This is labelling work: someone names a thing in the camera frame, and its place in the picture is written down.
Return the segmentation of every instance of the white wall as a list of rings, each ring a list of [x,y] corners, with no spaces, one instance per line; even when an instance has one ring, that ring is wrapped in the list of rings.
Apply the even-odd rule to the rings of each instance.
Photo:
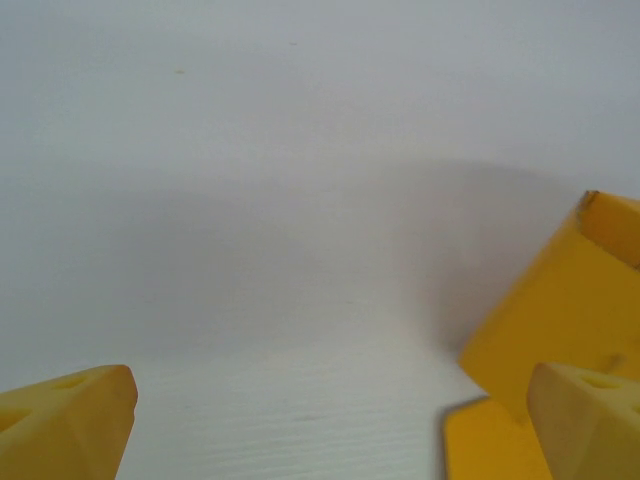
[[[123,480],[440,478],[473,325],[582,190],[640,196],[639,20],[0,0],[0,389],[130,364]]]

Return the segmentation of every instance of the yellow plastic piece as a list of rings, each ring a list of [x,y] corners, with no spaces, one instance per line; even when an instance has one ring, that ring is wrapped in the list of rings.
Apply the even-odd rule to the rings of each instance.
[[[640,478],[640,384],[543,364],[528,402],[555,480]]]
[[[539,362],[640,379],[638,265],[640,203],[587,193],[471,338],[460,365],[518,420],[527,417]]]
[[[137,398],[124,365],[1,394],[0,478],[113,480]]]
[[[494,400],[450,413],[444,430],[449,480],[551,480],[531,424]]]

